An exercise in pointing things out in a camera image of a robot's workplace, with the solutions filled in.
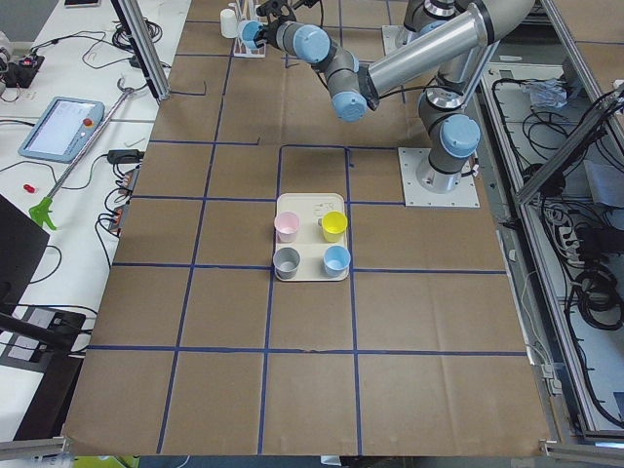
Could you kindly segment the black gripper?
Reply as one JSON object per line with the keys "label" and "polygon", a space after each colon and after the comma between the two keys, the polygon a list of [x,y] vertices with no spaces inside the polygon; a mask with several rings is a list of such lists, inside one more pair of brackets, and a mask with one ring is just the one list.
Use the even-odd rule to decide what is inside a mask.
{"label": "black gripper", "polygon": [[279,48],[277,43],[278,28],[286,21],[295,21],[293,8],[288,0],[268,0],[255,9],[259,17],[267,18],[268,23],[262,25],[254,36],[257,46],[270,45]]}

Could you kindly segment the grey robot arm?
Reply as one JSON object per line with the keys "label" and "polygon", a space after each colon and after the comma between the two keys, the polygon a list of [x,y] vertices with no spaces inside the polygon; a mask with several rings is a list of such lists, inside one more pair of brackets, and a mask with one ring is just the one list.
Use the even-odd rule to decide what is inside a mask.
{"label": "grey robot arm", "polygon": [[424,35],[454,18],[454,0],[409,0],[404,15],[404,28],[418,36]]}
{"label": "grey robot arm", "polygon": [[432,146],[415,176],[424,189],[446,194],[481,139],[478,124],[463,112],[465,104],[499,41],[532,7],[530,1],[411,1],[401,43],[370,65],[360,64],[323,28],[297,21],[285,1],[261,4],[256,12],[268,22],[249,21],[238,34],[251,48],[270,45],[309,63],[324,76],[332,108],[345,122],[360,120],[392,90],[435,69],[417,107]]}

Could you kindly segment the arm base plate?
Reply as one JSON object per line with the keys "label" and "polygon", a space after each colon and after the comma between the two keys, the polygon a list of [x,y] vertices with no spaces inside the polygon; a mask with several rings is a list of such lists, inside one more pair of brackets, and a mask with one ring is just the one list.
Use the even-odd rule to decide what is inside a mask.
{"label": "arm base plate", "polygon": [[469,163],[455,175],[441,174],[430,165],[429,152],[429,148],[398,148],[405,206],[477,209],[480,201]]}
{"label": "arm base plate", "polygon": [[381,35],[385,55],[404,47],[414,38],[414,33],[402,25],[383,25]]}

